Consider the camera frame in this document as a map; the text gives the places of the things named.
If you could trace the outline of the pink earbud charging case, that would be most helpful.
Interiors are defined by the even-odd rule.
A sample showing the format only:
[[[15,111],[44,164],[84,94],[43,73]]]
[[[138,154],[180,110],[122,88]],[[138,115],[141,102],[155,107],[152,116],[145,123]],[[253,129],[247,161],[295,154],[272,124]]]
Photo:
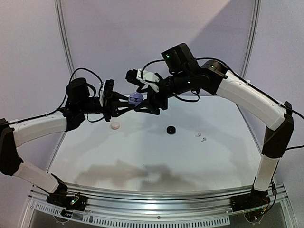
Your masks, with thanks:
[[[113,130],[118,130],[120,128],[120,123],[119,122],[112,122],[110,127]]]

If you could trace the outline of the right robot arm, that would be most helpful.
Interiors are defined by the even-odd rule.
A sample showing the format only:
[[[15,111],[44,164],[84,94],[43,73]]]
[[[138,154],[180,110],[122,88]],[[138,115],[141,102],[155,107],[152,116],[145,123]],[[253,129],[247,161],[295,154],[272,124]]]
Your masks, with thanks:
[[[280,158],[285,153],[292,133],[294,120],[291,104],[280,104],[264,92],[237,76],[225,63],[206,58],[203,65],[193,56],[185,43],[174,46],[162,53],[170,75],[161,78],[157,73],[144,68],[127,73],[128,82],[137,85],[137,92],[147,97],[136,106],[137,112],[158,115],[166,110],[168,99],[180,94],[204,90],[218,95],[245,108],[265,125],[262,156],[251,191],[230,199],[233,211],[242,211],[266,205],[272,207],[268,187],[273,187],[273,176]]]

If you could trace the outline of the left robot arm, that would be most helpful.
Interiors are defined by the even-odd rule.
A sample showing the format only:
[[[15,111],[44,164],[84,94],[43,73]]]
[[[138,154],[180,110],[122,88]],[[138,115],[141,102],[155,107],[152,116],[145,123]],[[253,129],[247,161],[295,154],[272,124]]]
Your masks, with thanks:
[[[9,123],[0,121],[0,172],[24,179],[48,194],[47,203],[65,210],[84,211],[88,198],[81,193],[70,195],[67,185],[56,175],[47,173],[18,155],[17,148],[34,139],[53,133],[75,130],[85,114],[102,114],[107,122],[134,109],[128,98],[113,91],[114,80],[106,80],[99,96],[90,96],[85,78],[72,80],[66,87],[67,103],[53,114]]]

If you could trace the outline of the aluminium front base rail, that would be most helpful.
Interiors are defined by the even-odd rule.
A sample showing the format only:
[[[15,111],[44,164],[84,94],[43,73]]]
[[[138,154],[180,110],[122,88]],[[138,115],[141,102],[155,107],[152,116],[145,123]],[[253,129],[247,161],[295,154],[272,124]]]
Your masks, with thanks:
[[[88,197],[84,211],[48,204],[40,189],[30,190],[22,228],[295,228],[297,222],[283,185],[277,185],[260,217],[259,208],[233,210],[231,197],[250,192],[250,186],[188,193],[150,193],[106,190],[69,184],[71,193]]]

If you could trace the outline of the black earbud charging case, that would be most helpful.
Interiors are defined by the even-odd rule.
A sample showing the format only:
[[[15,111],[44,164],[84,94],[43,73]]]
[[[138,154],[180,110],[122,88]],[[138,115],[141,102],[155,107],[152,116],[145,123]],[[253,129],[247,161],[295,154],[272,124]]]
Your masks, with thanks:
[[[166,132],[167,132],[167,134],[173,135],[176,133],[176,128],[174,126],[170,125],[166,128]]]

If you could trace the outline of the purple earbud charging case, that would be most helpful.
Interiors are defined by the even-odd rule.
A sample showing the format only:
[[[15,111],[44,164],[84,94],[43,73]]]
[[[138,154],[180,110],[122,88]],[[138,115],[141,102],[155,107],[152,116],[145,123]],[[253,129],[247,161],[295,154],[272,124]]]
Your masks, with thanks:
[[[128,103],[130,105],[134,105],[134,106],[137,106],[139,105],[142,101],[144,100],[144,97],[141,93],[138,93],[138,92],[134,92],[132,94],[129,95],[129,98],[128,98]]]

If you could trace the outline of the aluminium right corner post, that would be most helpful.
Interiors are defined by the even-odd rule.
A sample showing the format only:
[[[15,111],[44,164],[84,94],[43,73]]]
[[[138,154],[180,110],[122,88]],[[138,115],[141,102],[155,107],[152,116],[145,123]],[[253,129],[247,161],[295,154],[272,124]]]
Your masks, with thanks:
[[[257,33],[257,26],[259,21],[259,13],[261,8],[261,0],[255,0],[253,4],[252,17],[250,22],[249,34],[247,39],[247,46],[245,51],[245,57],[242,63],[242,68],[240,71],[240,76],[242,78],[246,77],[246,73],[249,67],[251,54],[254,47],[255,37]]]

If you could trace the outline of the aluminium left corner post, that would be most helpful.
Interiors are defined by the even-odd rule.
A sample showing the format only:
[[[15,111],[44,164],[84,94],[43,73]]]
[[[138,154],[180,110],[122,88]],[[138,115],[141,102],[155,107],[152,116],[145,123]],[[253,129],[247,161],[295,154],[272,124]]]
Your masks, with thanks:
[[[65,54],[67,68],[69,70],[69,73],[72,74],[75,68],[72,60],[68,37],[67,37],[66,25],[64,20],[63,2],[61,0],[54,0],[54,4],[57,15],[59,34],[62,42],[63,51]]]

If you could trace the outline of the aluminium corner post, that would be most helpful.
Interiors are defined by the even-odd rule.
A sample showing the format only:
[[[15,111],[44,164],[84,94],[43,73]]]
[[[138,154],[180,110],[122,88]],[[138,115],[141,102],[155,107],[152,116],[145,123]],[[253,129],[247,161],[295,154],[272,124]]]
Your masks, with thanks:
[[[247,39],[247,46],[245,51],[245,57],[242,63],[242,68],[240,71],[240,76],[242,78],[246,77],[246,73],[249,67],[251,54],[254,47],[255,37],[257,33],[257,26],[259,21],[259,13],[261,8],[261,0],[255,0],[253,4],[252,17],[250,22],[249,34]]]
[[[69,73],[72,74],[75,68],[72,60],[68,37],[67,37],[66,25],[64,20],[63,2],[61,0],[54,0],[54,4],[57,15],[59,34],[62,42],[63,51],[65,54],[67,68],[69,70]]]

